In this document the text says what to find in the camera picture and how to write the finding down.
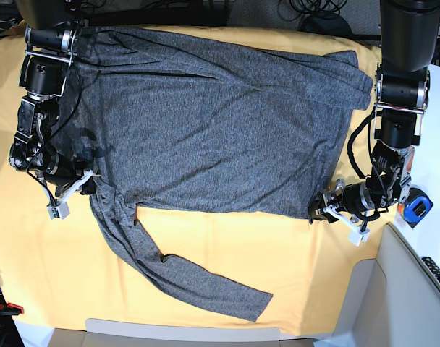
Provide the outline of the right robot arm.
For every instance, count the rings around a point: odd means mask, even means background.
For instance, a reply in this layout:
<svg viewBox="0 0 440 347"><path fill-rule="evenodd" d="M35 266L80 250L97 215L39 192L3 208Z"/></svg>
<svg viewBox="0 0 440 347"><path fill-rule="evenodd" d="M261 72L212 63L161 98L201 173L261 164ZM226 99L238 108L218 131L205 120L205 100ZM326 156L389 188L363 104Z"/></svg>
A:
<svg viewBox="0 0 440 347"><path fill-rule="evenodd" d="M17 1L26 23L25 58L19 86L26 94L17 112L17 129L9 164L38 182L52 206L65 193L86 183L76 168L53 146L65 123L59 122L63 96L86 21L81 1Z"/></svg>

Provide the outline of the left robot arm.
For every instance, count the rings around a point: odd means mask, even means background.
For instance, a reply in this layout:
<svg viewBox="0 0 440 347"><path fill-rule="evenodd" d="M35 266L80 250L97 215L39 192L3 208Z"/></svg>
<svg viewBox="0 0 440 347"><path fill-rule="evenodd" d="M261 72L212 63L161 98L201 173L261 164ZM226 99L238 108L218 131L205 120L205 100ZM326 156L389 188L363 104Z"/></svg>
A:
<svg viewBox="0 0 440 347"><path fill-rule="evenodd" d="M375 105L347 143L350 164L361 181L337 180L333 190L318 193L308 208L310 221L341 221L361 236L368 223L409 196L440 25L440 1L381 1L380 11Z"/></svg>

